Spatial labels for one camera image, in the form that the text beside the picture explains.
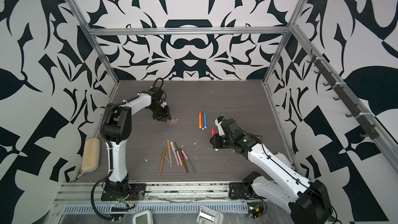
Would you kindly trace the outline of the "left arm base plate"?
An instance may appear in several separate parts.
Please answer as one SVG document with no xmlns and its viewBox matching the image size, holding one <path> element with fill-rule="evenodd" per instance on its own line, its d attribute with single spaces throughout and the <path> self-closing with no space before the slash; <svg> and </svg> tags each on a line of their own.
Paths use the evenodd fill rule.
<svg viewBox="0 0 398 224">
<path fill-rule="evenodd" d="M 109 186 L 105 186 L 101 200 L 117 201 L 118 199 L 123 198 L 127 201 L 135 201 L 145 196 L 146 186 L 147 185 L 145 183 L 129 184 L 126 190 L 122 189 L 122 191 L 117 191 L 115 189 L 111 189 Z"/>
</svg>

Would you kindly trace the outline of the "purple marker pen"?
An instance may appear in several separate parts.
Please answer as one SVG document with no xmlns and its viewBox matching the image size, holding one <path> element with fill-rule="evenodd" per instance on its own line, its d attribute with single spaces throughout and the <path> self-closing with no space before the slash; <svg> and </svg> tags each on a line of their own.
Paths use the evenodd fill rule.
<svg viewBox="0 0 398 224">
<path fill-rule="evenodd" d="M 202 128 L 202 130 L 204 130 L 204 129 L 205 129 L 205 127 L 204 127 L 204 115 L 203 115 L 203 113 L 202 113 L 202 124 L 203 124 L 203 128 Z"/>
</svg>

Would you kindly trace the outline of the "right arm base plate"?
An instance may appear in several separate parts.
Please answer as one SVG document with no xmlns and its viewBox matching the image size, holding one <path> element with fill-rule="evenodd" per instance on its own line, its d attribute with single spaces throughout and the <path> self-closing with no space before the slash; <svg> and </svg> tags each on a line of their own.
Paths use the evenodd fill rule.
<svg viewBox="0 0 398 224">
<path fill-rule="evenodd" d="M 249 184 L 240 183 L 229 183 L 229 193 L 228 196 L 232 200 L 236 199 L 250 199 L 254 197 L 254 193 Z"/>
</svg>

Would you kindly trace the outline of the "green marker pen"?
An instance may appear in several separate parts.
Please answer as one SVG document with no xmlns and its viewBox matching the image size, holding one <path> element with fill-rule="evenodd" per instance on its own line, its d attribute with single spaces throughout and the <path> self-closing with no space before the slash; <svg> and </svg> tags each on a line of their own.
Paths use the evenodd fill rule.
<svg viewBox="0 0 398 224">
<path fill-rule="evenodd" d="M 189 157 L 188 157 L 188 155 L 186 154 L 186 152 L 185 152 L 184 150 L 182 150 L 181 152 L 182 152 L 182 154 L 183 154 L 183 156 L 184 156 L 186 162 L 188 163 L 189 167 L 192 169 L 192 171 L 193 171 L 194 173 L 197 173 L 197 171 L 196 171 L 194 165 L 192 164 L 192 162 L 191 162 L 191 160 L 189 159 Z"/>
</svg>

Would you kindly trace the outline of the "orange marker pen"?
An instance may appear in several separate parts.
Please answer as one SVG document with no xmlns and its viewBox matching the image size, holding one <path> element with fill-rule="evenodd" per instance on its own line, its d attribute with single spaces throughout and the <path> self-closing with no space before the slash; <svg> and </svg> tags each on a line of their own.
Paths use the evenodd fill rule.
<svg viewBox="0 0 398 224">
<path fill-rule="evenodd" d="M 199 128 L 200 128 L 200 129 L 203 128 L 203 124 L 202 124 L 202 112 L 199 112 Z"/>
</svg>

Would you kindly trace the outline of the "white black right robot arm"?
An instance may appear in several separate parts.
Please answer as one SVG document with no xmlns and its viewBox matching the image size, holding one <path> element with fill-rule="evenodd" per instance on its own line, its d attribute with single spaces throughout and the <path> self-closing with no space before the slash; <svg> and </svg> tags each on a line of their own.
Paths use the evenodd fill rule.
<svg viewBox="0 0 398 224">
<path fill-rule="evenodd" d="M 338 215 L 326 186 L 311 181 L 280 161 L 263 143 L 262 136 L 244 131 L 232 118 L 215 120 L 218 132 L 210 143 L 214 149 L 233 149 L 262 169 L 274 181 L 253 172 L 244 180 L 256 198 L 265 198 L 290 214 L 296 224 L 337 223 Z"/>
</svg>

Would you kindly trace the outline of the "blue marker pen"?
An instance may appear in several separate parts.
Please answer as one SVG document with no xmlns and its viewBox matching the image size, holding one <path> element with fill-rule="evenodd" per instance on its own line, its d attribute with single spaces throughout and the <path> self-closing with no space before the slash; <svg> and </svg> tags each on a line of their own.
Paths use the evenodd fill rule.
<svg viewBox="0 0 398 224">
<path fill-rule="evenodd" d="M 205 127 L 205 129 L 207 129 L 207 115 L 206 115 L 206 112 L 203 112 L 203 115 L 204 115 L 204 127 Z"/>
</svg>

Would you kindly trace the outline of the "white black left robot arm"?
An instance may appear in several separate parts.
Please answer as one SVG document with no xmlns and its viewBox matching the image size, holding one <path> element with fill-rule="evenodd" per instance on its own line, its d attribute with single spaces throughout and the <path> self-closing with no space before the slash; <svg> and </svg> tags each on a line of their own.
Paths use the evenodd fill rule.
<svg viewBox="0 0 398 224">
<path fill-rule="evenodd" d="M 126 142 L 132 132 L 132 117 L 143 109 L 152 111 L 152 119 L 171 121 L 167 95 L 162 89 L 164 79 L 157 78 L 149 90 L 139 91 L 136 96 L 121 103 L 109 103 L 99 128 L 101 138 L 106 142 L 108 151 L 108 173 L 98 180 L 91 189 L 90 202 L 95 214 L 102 220 L 116 222 L 121 217 L 106 216 L 95 206 L 94 192 L 104 183 L 103 193 L 110 198 L 126 200 L 130 194 L 129 175 L 126 168 Z"/>
</svg>

